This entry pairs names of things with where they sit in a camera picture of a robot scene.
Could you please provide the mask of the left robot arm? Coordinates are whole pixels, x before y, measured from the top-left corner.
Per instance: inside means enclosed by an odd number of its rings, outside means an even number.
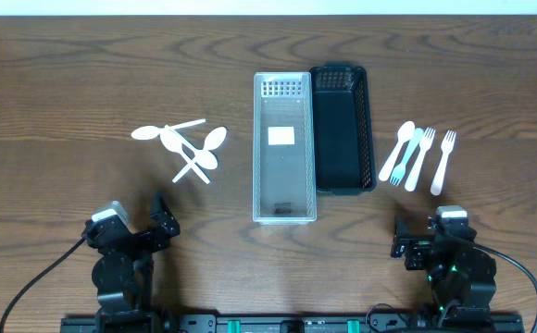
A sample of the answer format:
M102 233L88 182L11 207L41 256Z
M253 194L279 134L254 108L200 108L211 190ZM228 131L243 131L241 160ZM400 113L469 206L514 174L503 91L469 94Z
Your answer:
M92 282L101 305L95 315L98 332L167 332L168 316L151 302L153 254L165 250L181 233L180 225L158 191L144 231L129 231L129 215L118 201L98 208L81 234L102 257L94 265Z

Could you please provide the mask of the light blue plastic fork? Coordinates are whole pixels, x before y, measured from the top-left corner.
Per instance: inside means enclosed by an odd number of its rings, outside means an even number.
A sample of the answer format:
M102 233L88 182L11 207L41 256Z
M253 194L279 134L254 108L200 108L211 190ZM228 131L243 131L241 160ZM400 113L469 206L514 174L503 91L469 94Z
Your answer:
M406 173L406 165L411 158L412 154L417 149L422 137L424 134L424 130L422 128L416 128L412 138L408 142L408 146L406 147L405 153L403 155L403 158L401 162L393 169L390 183L394 186L398 186L402 179L405 176Z

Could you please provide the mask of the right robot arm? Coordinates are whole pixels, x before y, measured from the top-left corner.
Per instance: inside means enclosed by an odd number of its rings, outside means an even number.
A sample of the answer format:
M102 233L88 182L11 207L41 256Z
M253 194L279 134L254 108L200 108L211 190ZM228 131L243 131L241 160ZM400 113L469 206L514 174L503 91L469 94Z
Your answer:
M429 218L431 235L414 235L403 218L394 218L392 258L405 268L423 270L443 321L482 322L496 292L496 262L474 247L476 230L464 211Z

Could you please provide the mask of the white spoon group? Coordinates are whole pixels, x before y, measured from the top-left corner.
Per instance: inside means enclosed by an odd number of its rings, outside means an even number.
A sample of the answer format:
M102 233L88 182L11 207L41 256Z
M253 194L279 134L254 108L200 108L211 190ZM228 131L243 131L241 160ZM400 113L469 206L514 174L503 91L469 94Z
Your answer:
M395 164L395 162L397 160L397 157L398 157L403 145L413 137L415 128L416 128L415 123L413 121L409 120L409 121L405 122L399 128L399 130L397 131L396 144L395 144L393 150L391 151L390 155L388 156L388 158L384 162L384 164L383 164L383 166L381 168L381 171L380 171L380 173L378 175L380 181L386 181L391 176L394 164Z

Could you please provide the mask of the white spoon bowl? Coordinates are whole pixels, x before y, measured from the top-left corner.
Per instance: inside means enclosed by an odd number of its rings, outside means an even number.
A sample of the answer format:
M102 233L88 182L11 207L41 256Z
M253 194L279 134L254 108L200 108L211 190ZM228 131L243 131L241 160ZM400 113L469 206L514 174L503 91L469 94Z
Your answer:
M194 159L196 162L206 169L215 169L218 166L217 158L208 150L198 149L188 142L181 134L176 130L171 129L169 126L164 128L167 134L171 134L176 140L180 140L182 145L185 145L194 153Z
M225 127L218 127L213 130L211 130L205 137L203 148L204 150L208 150L210 153L212 153L212 150L215 150L223 144L227 136L227 129ZM187 166L184 166L182 170L174 177L172 180L174 183L178 182L188 170L192 169L194 170L195 167L201 167L195 159L193 159L192 163L189 163Z

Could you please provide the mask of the white spoon crossing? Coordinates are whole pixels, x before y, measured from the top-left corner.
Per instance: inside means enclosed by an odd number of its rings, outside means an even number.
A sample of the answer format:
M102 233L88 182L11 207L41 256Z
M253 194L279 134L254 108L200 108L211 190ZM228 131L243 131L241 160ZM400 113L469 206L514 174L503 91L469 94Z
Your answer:
M162 141L162 144L165 148L167 148L169 151L173 153L179 154L184 161L186 162L186 166L189 163L193 162L193 158L191 158L189 155L187 155L183 151L183 145L181 144L180 140L176 140L171 134L167 134L165 131L163 131L160 135L160 140ZM201 167L195 167L194 173L205 183L209 184L210 179L205 174L205 172L201 169Z

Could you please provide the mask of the white fork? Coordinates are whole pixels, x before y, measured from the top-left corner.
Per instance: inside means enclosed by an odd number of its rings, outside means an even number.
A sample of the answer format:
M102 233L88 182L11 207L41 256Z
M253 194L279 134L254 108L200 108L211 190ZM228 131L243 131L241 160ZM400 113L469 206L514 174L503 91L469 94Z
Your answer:
M431 183L431 194L440 195L443 190L443 182L447 169L448 159L452 153L456 141L456 133L448 130L441 143L442 156Z
M406 179L405 183L405 190L406 191L414 191L418 184L418 178L420 175L420 171L422 169L422 165L425 159L426 153L430 150L434 137L435 137L436 129L435 128L426 128L424 131L424 134L419 142L419 152L417 159Z

